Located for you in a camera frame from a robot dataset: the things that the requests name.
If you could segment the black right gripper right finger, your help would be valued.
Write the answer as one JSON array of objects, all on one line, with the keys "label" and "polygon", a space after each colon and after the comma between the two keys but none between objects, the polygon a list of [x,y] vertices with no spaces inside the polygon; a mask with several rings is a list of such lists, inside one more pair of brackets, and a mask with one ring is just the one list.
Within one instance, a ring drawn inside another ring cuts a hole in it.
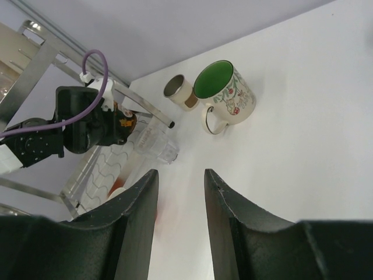
[{"label": "black right gripper right finger", "polygon": [[216,279],[371,279],[370,220],[280,218],[233,190],[214,170],[204,178]]}]

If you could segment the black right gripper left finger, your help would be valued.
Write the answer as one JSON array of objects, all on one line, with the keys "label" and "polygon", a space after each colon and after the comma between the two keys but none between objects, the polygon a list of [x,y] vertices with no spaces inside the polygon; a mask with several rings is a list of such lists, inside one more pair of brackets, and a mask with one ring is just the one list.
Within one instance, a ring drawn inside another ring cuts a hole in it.
[{"label": "black right gripper left finger", "polygon": [[1,217],[2,279],[147,279],[159,174],[68,222]]}]

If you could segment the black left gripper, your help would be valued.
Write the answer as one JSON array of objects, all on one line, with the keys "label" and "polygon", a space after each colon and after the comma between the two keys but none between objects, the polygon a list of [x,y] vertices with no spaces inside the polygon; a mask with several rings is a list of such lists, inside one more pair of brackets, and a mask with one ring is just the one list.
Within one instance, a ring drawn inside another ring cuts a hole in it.
[{"label": "black left gripper", "polygon": [[103,111],[101,101],[91,111],[90,119],[90,146],[116,145],[114,136],[114,111]]}]

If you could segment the dark brown mug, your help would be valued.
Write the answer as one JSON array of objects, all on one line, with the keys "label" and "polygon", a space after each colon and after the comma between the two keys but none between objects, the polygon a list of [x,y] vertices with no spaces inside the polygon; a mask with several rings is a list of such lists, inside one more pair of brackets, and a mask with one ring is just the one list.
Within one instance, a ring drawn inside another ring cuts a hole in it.
[{"label": "dark brown mug", "polygon": [[136,114],[114,102],[114,136],[116,145],[124,145],[134,131],[137,123]]}]

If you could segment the iridescent pink mug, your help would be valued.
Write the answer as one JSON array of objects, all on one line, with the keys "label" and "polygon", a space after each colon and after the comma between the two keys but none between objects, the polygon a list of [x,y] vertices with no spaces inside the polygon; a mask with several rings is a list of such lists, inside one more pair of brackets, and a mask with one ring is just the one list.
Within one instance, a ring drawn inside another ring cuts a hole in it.
[{"label": "iridescent pink mug", "polygon": [[11,68],[1,70],[1,98],[4,98],[9,89],[19,78],[19,74]]}]

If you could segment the tall beige cup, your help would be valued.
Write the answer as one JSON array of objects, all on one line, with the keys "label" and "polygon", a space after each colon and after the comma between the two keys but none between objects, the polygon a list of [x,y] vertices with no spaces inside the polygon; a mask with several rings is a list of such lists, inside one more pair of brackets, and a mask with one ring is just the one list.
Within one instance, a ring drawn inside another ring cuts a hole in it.
[{"label": "tall beige cup", "polygon": [[38,52],[28,38],[1,23],[1,62],[21,74]]}]

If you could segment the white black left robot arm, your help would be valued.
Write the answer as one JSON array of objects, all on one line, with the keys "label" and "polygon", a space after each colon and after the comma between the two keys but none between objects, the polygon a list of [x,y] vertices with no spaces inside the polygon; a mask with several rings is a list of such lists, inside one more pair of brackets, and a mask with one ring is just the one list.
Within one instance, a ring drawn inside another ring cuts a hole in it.
[{"label": "white black left robot arm", "polygon": [[89,87],[58,87],[51,120],[31,118],[1,134],[1,174],[30,167],[51,155],[62,158],[65,150],[83,154],[94,146],[124,145],[137,117],[117,102],[104,110],[102,97],[86,116],[64,123],[87,109],[97,96],[98,90]]}]

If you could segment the stainless steel dish rack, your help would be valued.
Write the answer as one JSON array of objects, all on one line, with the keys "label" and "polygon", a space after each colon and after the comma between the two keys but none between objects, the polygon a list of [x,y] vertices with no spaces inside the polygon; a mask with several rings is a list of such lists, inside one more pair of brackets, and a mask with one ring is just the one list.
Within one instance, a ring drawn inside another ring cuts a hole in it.
[{"label": "stainless steel dish rack", "polygon": [[[1,174],[27,168],[65,151],[93,155],[95,147],[123,145],[138,118],[114,100],[119,92],[167,127],[175,123],[121,82],[109,77],[105,59],[89,61],[32,20],[19,31],[1,26]],[[79,82],[56,90],[50,120],[31,118],[9,125],[50,65]]]}]

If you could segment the clear glass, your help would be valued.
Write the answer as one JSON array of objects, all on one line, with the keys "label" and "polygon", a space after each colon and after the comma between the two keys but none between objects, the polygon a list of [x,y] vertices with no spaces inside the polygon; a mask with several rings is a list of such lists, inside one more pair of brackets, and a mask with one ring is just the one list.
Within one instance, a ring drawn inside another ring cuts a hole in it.
[{"label": "clear glass", "polygon": [[155,125],[148,125],[139,134],[134,147],[140,155],[168,165],[176,160],[180,151],[176,143]]}]

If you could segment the orange mug white inside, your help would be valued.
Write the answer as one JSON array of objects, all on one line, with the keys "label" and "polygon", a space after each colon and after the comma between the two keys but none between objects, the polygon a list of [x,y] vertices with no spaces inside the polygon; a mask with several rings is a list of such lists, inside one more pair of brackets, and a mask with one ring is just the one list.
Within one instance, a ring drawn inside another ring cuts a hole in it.
[{"label": "orange mug white inside", "polygon": [[[111,187],[111,189],[109,190],[108,194],[107,194],[107,201],[115,198],[116,196],[122,194],[123,192],[125,192],[126,189],[124,187],[124,184],[125,184],[125,180],[123,180],[122,178],[117,178],[116,181],[114,182],[113,186]],[[127,210],[133,206],[135,202],[131,202],[131,205],[130,206],[127,206]],[[157,203],[157,206],[156,206],[156,210],[155,210],[155,214],[154,214],[154,221],[155,223],[157,222],[157,217],[158,217],[158,203]]]}]

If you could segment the steel cup with brown band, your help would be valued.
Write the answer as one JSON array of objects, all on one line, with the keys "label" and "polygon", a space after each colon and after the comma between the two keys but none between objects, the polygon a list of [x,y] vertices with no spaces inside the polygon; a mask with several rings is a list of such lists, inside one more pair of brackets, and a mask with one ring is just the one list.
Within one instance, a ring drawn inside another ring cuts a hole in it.
[{"label": "steel cup with brown band", "polygon": [[192,111],[199,104],[193,86],[181,74],[167,82],[163,95],[184,111]]}]

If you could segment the floral mug green inside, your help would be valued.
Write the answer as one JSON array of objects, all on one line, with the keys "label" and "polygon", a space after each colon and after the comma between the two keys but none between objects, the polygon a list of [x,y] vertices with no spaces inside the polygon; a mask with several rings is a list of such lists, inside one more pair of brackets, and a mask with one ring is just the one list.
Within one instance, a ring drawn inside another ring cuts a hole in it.
[{"label": "floral mug green inside", "polygon": [[194,94],[203,103],[202,126],[212,135],[245,121],[256,106],[256,97],[228,60],[215,61],[196,78]]}]

